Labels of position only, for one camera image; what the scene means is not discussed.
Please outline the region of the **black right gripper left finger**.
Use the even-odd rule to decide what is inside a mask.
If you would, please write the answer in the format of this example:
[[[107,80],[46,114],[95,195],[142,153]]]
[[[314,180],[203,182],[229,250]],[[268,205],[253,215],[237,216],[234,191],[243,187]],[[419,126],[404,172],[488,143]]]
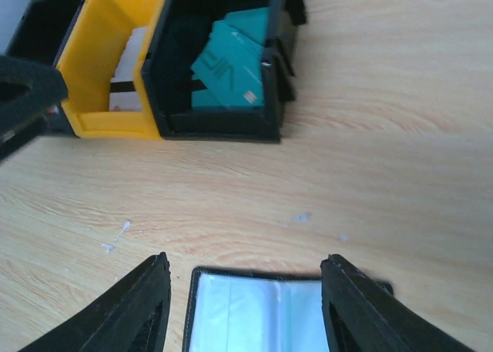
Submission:
[[[24,351],[162,351],[171,301],[169,261],[145,259],[86,308]]]

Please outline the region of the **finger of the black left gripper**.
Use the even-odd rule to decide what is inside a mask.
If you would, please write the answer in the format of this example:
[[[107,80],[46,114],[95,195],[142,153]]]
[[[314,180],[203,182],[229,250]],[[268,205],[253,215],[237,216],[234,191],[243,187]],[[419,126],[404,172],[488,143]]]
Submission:
[[[68,97],[59,70],[24,59],[1,56],[1,160],[47,127],[46,111]]]

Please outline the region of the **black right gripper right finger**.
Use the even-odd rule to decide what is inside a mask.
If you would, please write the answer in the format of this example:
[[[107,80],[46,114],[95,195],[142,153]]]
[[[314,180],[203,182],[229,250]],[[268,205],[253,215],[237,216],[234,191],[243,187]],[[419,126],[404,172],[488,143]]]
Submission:
[[[470,351],[339,254],[320,264],[331,351]]]

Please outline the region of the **black leather card holder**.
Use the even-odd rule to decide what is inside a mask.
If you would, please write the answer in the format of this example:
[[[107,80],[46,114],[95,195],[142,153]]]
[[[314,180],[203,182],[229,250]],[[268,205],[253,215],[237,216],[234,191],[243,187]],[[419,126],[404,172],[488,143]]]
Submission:
[[[331,351],[322,311],[322,274],[197,267],[183,350]]]

